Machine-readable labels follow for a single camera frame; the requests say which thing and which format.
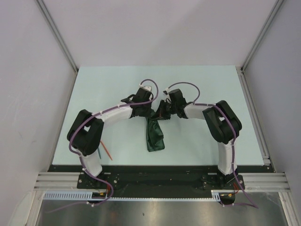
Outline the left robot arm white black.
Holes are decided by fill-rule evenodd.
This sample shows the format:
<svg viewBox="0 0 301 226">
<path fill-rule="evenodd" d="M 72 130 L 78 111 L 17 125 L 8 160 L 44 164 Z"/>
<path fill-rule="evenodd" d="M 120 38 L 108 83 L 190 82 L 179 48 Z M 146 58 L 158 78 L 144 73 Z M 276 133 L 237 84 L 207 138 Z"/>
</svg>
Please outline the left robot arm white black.
<svg viewBox="0 0 301 226">
<path fill-rule="evenodd" d="M 150 116 L 152 100 L 151 86 L 141 86 L 136 94 L 122 99 L 115 107 L 95 114 L 86 109 L 78 113 L 67 134 L 67 140 L 69 150 L 79 156 L 83 170 L 89 175 L 87 182 L 93 188 L 101 187 L 104 182 L 97 150 L 103 129 L 122 120 Z"/>
</svg>

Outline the front aluminium extrusion rail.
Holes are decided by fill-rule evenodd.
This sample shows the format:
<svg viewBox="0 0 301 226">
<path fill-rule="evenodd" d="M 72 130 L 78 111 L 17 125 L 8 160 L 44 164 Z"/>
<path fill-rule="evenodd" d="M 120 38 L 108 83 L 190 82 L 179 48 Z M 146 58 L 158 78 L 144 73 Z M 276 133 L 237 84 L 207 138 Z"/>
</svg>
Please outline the front aluminium extrusion rail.
<svg viewBox="0 0 301 226">
<path fill-rule="evenodd" d="M 35 191 L 76 191 L 79 172 L 41 172 L 34 185 Z M 245 191 L 289 192 L 285 173 L 243 173 Z"/>
</svg>

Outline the right aluminium frame post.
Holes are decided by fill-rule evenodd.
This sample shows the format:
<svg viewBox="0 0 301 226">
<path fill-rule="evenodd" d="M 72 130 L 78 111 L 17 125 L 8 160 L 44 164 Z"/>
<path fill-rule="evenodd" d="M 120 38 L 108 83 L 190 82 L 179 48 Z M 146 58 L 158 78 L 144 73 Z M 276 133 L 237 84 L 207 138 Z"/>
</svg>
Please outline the right aluminium frame post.
<svg viewBox="0 0 301 226">
<path fill-rule="evenodd" d="M 257 49 L 259 48 L 261 42 L 265 38 L 265 36 L 268 33 L 268 30 L 272 26 L 274 20 L 276 19 L 276 16 L 278 15 L 279 11 L 281 10 L 282 6 L 285 4 L 286 0 L 277 0 L 275 4 L 273 5 L 271 11 L 268 14 L 267 19 L 265 20 L 259 34 L 257 35 L 255 42 L 253 43 L 250 51 L 248 52 L 243 64 L 240 67 L 241 72 L 245 72 L 247 69 L 249 63 L 251 62 L 252 58 L 254 57 Z"/>
</svg>

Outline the left aluminium frame post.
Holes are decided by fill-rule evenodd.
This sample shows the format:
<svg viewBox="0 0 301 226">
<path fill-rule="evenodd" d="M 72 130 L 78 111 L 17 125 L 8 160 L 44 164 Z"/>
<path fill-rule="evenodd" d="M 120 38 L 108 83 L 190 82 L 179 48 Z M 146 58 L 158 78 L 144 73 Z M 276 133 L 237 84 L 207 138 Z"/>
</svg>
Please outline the left aluminium frame post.
<svg viewBox="0 0 301 226">
<path fill-rule="evenodd" d="M 50 31 L 52 32 L 59 48 L 61 49 L 63 55 L 65 56 L 67 62 L 69 63 L 70 67 L 75 72 L 75 74 L 77 74 L 79 69 L 76 66 L 75 60 L 72 57 L 71 52 L 70 52 L 69 48 L 67 47 L 67 44 L 64 41 L 64 38 L 61 35 L 61 32 L 59 31 L 45 2 L 43 0 L 35 0 L 35 3 L 37 4 L 38 9 L 40 10 L 42 16 L 44 17 Z"/>
</svg>

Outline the right aluminium table rail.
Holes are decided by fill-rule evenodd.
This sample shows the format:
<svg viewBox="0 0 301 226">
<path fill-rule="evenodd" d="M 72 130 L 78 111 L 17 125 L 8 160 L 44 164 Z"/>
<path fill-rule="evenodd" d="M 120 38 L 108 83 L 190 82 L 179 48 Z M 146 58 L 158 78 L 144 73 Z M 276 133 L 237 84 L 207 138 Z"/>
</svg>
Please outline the right aluminium table rail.
<svg viewBox="0 0 301 226">
<path fill-rule="evenodd" d="M 269 153 L 267 141 L 265 139 L 265 136 L 264 136 L 264 133 L 262 130 L 262 126 L 260 124 L 259 116 L 258 116 L 256 107 L 255 107 L 255 104 L 254 104 L 253 97 L 251 95 L 250 88 L 247 84 L 246 76 L 240 67 L 236 67 L 236 71 L 238 74 L 238 78 L 240 81 L 242 91 L 245 96 L 246 105 L 247 105 L 247 108 L 248 108 L 248 111 L 249 111 L 249 114 L 251 117 L 251 121 L 252 121 L 253 128 L 254 128 L 254 131 L 256 134 L 257 142 L 259 144 L 259 148 L 261 151 L 264 165 L 273 167 L 273 162 L 272 162 L 272 159 L 271 159 L 271 156 Z"/>
</svg>

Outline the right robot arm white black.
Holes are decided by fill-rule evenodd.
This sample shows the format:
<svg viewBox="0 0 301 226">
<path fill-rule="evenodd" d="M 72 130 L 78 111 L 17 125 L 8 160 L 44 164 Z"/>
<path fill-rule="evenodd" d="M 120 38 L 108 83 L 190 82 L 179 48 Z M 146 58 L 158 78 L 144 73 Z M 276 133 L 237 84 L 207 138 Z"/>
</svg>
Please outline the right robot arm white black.
<svg viewBox="0 0 301 226">
<path fill-rule="evenodd" d="M 235 142 L 242 123 L 225 100 L 216 104 L 187 102 L 180 89 L 167 93 L 160 101 L 153 119 L 169 120 L 173 114 L 183 119 L 205 120 L 213 139 L 218 143 L 217 184 L 228 189 L 237 178 Z"/>
</svg>

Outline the aluminium frame post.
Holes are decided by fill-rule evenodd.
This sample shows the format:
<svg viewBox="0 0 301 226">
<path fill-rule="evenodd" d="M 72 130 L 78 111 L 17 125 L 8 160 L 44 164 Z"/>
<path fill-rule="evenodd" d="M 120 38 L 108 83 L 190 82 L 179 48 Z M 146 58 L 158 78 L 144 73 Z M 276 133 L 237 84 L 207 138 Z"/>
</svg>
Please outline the aluminium frame post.
<svg viewBox="0 0 301 226">
<path fill-rule="evenodd" d="M 59 31 L 45 2 L 43 0 L 35 0 L 35 3 L 37 4 L 38 9 L 40 10 L 42 16 L 44 17 L 50 31 L 52 32 L 59 48 L 61 49 L 63 55 L 65 56 L 67 62 L 69 63 L 70 67 L 75 72 L 75 74 L 77 74 L 79 69 L 76 66 L 75 60 L 72 57 L 71 52 L 70 52 L 69 48 L 67 47 L 67 44 L 64 41 L 64 38 L 61 35 L 61 32 Z"/>
<path fill-rule="evenodd" d="M 251 62 L 252 58 L 254 57 L 257 49 L 259 48 L 261 42 L 265 38 L 265 36 L 268 33 L 268 30 L 272 26 L 274 20 L 276 19 L 276 16 L 278 15 L 279 11 L 281 10 L 282 6 L 285 4 L 286 0 L 277 0 L 275 4 L 273 5 L 271 11 L 268 14 L 267 19 L 265 20 L 259 34 L 257 35 L 255 42 L 253 43 L 250 51 L 248 52 L 243 64 L 240 67 L 241 72 L 245 72 L 247 69 L 249 63 Z"/>
</svg>

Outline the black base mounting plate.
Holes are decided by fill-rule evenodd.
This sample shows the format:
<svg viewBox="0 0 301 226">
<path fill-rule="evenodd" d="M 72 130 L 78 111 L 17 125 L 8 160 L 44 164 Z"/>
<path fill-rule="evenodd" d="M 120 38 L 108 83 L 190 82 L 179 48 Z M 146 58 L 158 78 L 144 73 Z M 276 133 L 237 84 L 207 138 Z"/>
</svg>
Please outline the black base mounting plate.
<svg viewBox="0 0 301 226">
<path fill-rule="evenodd" d="M 243 173 L 273 173 L 272 166 L 238 166 L 237 178 L 224 183 L 217 166 L 105 166 L 96 179 L 80 166 L 51 165 L 49 172 L 79 172 L 77 189 L 113 197 L 200 198 L 211 190 L 236 192 L 245 187 Z"/>
</svg>

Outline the dark green cloth napkin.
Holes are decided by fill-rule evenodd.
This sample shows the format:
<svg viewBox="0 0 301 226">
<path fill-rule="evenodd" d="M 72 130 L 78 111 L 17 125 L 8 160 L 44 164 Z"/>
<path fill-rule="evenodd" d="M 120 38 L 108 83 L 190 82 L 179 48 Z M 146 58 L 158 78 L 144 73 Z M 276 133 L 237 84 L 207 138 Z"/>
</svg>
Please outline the dark green cloth napkin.
<svg viewBox="0 0 301 226">
<path fill-rule="evenodd" d="M 146 117 L 146 145 L 148 152 L 165 149 L 164 135 L 157 119 L 153 119 L 155 111 L 152 109 L 150 116 Z"/>
</svg>

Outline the orange plastic fork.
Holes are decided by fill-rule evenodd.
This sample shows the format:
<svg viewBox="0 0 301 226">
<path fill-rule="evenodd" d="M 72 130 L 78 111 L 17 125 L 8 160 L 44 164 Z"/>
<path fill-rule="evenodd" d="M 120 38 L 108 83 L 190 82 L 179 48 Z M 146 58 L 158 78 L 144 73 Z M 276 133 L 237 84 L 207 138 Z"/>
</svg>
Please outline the orange plastic fork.
<svg viewBox="0 0 301 226">
<path fill-rule="evenodd" d="M 100 145 L 102 146 L 102 148 L 103 148 L 104 151 L 106 152 L 106 154 L 107 154 L 107 156 L 109 157 L 109 159 L 110 159 L 111 161 L 113 161 L 113 159 L 112 159 L 112 157 L 111 157 L 111 155 L 110 155 L 108 149 L 106 148 L 106 146 L 104 145 L 104 143 L 103 143 L 102 141 L 100 141 Z"/>
</svg>

